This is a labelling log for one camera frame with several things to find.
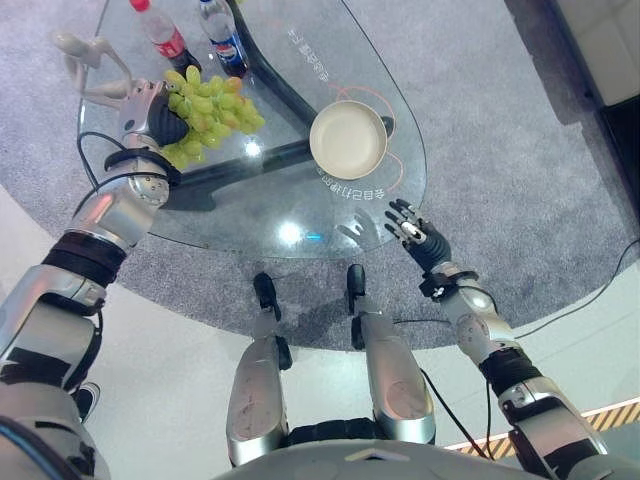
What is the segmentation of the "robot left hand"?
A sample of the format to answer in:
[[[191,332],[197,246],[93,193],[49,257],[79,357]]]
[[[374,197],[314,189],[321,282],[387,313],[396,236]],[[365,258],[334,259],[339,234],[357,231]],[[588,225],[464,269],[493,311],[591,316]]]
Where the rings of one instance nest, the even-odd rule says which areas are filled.
[[[137,80],[121,103],[118,130],[127,147],[149,146],[159,150],[182,140],[189,126],[169,108],[169,91],[164,81]]]

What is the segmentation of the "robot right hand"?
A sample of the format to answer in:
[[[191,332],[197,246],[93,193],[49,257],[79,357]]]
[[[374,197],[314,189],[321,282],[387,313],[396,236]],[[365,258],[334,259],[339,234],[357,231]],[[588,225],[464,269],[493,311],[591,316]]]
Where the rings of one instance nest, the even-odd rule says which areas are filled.
[[[399,240],[424,272],[431,272],[451,260],[448,240],[413,204],[400,198],[390,201],[385,217],[388,219],[385,228]]]

